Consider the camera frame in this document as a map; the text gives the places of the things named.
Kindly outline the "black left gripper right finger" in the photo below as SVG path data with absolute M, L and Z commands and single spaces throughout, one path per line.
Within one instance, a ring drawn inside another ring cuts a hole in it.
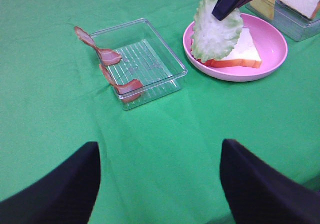
M 234 139 L 224 139 L 219 176 L 235 223 L 319 223 L 319 193 L 287 178 Z

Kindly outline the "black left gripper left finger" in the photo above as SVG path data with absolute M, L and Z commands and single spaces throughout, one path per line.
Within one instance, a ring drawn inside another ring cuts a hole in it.
M 100 163 L 98 143 L 87 142 L 43 178 L 1 201 L 1 223 L 88 223 Z

